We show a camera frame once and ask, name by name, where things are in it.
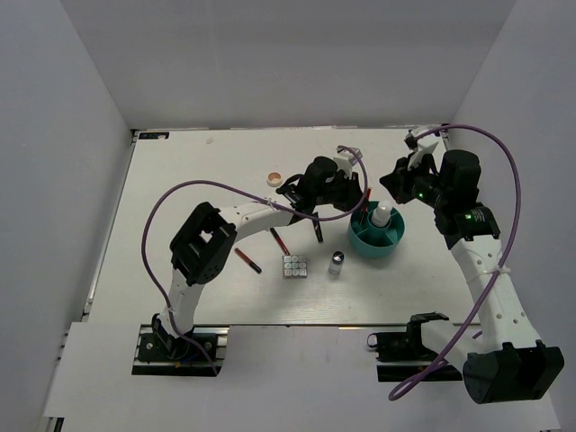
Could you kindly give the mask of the black squeeze tube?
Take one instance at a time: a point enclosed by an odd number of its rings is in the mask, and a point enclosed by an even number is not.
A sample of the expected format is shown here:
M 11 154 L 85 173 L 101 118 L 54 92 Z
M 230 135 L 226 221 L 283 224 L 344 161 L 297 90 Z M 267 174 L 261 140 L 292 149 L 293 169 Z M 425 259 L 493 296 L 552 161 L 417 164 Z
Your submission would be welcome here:
M 321 229 L 320 222 L 317 221 L 317 220 L 314 220 L 314 221 L 312 222 L 312 226 L 313 226 L 314 233 L 315 233 L 315 236 L 316 236 L 317 241 L 318 241 L 320 244 L 322 244 L 323 241 L 324 241 L 324 238 L 323 238 L 323 232 L 322 232 L 322 229 Z

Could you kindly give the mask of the red lip gloss tube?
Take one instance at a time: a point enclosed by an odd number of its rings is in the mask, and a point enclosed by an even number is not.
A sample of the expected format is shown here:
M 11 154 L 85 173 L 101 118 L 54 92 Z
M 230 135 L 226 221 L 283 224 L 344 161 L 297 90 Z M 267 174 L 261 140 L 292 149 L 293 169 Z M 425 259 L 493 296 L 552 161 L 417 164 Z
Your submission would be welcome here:
M 368 187 L 364 194 L 364 202 L 363 206 L 361 207 L 359 223 L 363 225 L 365 223 L 366 215 L 369 211 L 369 204 L 370 204 L 370 195 L 371 195 L 372 188 Z

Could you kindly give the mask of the white lotion bottle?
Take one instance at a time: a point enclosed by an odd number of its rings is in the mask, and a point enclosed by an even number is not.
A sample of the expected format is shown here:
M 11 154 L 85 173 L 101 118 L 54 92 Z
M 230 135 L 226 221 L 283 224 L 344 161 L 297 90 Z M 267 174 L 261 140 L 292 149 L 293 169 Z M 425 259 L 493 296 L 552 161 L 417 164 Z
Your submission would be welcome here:
M 372 211 L 370 222 L 376 228 L 384 228 L 389 225 L 392 217 L 393 205 L 389 201 L 380 201 Z

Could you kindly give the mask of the red lip gloss black cap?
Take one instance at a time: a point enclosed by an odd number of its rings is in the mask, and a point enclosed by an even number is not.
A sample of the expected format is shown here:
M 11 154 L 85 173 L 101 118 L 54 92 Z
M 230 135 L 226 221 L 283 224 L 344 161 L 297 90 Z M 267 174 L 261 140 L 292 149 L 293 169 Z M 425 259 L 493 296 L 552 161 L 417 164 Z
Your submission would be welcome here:
M 250 258 L 246 253 L 244 253 L 242 250 L 240 250 L 237 247 L 234 248 L 234 252 L 254 272 L 256 272 L 259 275 L 262 274 L 262 268 L 252 258 Z

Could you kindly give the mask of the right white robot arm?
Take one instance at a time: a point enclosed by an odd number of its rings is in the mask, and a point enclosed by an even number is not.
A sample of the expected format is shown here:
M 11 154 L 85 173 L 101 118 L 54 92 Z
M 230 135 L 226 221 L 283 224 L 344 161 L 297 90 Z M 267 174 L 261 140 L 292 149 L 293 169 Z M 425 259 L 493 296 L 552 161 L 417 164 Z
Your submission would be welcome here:
M 414 155 L 397 160 L 380 183 L 396 203 L 418 200 L 430 206 L 435 224 L 460 267 L 481 324 L 478 337 L 454 329 L 440 312 L 420 313 L 407 324 L 403 341 L 392 346 L 425 359 L 433 372 L 457 369 L 478 404 L 541 399 L 564 366 L 562 351 L 546 346 L 522 307 L 509 270 L 506 248 L 492 211 L 478 200 L 481 166 L 465 150 L 449 150 L 437 166 L 430 155 L 413 166 Z

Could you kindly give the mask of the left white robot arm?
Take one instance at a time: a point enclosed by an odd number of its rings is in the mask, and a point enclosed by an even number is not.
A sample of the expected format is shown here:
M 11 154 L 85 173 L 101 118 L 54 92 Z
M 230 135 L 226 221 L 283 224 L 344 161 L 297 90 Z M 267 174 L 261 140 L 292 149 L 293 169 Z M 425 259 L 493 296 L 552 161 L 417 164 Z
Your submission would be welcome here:
M 140 253 L 165 306 L 152 319 L 159 348 L 179 360 L 190 349 L 212 359 L 203 343 L 192 338 L 194 313 L 203 288 L 215 279 L 235 244 L 262 231 L 287 227 L 302 220 L 320 221 L 316 209 L 330 205 L 345 218 L 366 201 L 368 175 L 357 148 L 341 146 L 334 157 L 315 157 L 302 174 L 293 175 L 263 198 L 230 185 L 212 186 L 246 197 L 248 201 L 219 209 L 209 202 L 198 204 L 169 244 L 172 283 L 165 289 L 151 270 L 147 256 L 148 234 L 142 235 Z

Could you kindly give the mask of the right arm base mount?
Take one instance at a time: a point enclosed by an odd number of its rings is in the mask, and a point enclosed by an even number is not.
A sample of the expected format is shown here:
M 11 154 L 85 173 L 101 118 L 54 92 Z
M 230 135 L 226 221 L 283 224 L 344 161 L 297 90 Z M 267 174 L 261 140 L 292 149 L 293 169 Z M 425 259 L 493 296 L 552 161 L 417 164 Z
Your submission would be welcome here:
M 412 315 L 403 331 L 381 331 L 368 335 L 366 344 L 377 353 L 379 383 L 400 383 L 412 374 L 423 372 L 437 353 L 422 344 L 421 326 L 430 321 L 448 321 L 442 313 Z

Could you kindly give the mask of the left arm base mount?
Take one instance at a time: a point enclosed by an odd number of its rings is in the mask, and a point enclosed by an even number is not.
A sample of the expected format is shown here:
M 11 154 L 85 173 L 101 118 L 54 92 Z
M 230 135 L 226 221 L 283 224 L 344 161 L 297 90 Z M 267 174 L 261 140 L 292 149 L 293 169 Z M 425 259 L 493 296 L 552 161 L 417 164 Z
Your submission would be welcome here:
M 209 355 L 217 373 L 226 356 L 228 328 L 195 328 L 189 337 Z M 132 363 L 136 376 L 215 377 L 209 362 L 194 344 L 184 341 L 170 354 L 150 325 L 141 326 Z

